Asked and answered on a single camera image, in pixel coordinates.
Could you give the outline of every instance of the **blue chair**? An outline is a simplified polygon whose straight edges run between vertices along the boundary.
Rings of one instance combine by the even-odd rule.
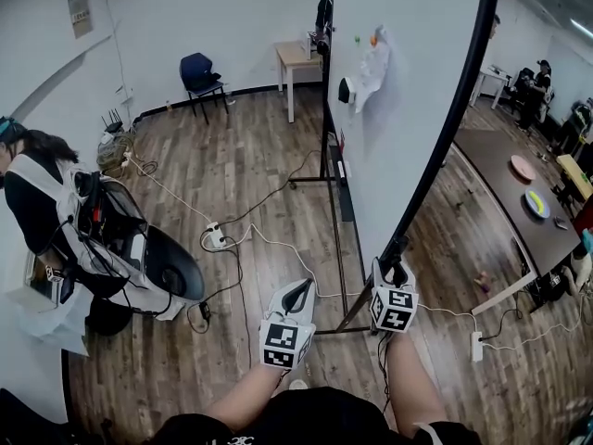
[[[195,53],[184,57],[179,65],[179,75],[182,78],[187,95],[189,95],[194,117],[197,117],[195,104],[196,102],[199,102],[200,107],[202,108],[202,113],[204,114],[204,119],[206,119],[206,124],[208,125],[210,125],[210,122],[208,121],[208,115],[206,115],[206,110],[204,109],[204,104],[201,100],[204,95],[212,94],[214,105],[216,107],[218,106],[216,99],[221,96],[222,102],[224,103],[224,110],[227,114],[229,113],[229,109],[226,105],[224,89],[222,88],[223,84],[219,81],[221,76],[217,73],[212,73],[211,70],[212,61],[201,53]],[[216,91],[219,89],[221,90],[221,93],[218,95]]]

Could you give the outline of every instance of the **white shoe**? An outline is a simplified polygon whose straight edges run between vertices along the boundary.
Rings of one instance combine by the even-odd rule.
[[[288,386],[288,390],[301,390],[301,389],[308,389],[307,383],[302,379],[295,379],[293,382],[290,383]]]

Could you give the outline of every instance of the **dark table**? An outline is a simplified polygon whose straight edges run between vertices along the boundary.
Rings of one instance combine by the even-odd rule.
[[[516,174],[511,166],[511,156],[519,155],[535,168],[536,159],[531,152],[521,149],[499,131],[461,129],[455,136],[455,145],[498,202],[500,210],[506,214],[532,271],[475,308],[473,313],[477,314],[548,273],[573,251],[580,239],[546,180],[538,173],[536,179],[529,183]],[[527,187],[534,188],[548,202],[550,215],[547,219],[537,218],[527,207],[524,199]],[[556,227],[554,216],[566,221],[568,231]]]

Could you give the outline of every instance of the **fluorescent light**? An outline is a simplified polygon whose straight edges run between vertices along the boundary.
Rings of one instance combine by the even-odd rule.
[[[590,32],[587,28],[585,28],[583,25],[581,25],[580,23],[574,21],[573,19],[571,19],[571,22],[573,23],[573,25],[578,28],[581,32],[583,32],[584,34],[586,34],[589,38],[593,38],[593,33]]]

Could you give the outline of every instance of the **plate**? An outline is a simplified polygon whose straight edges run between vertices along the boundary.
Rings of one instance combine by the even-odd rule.
[[[525,180],[533,182],[536,179],[536,171],[534,170],[534,167],[532,167],[531,163],[523,157],[513,155],[511,157],[511,165]]]
[[[525,201],[529,209],[541,219],[549,218],[549,206],[535,189],[527,188],[525,190]]]

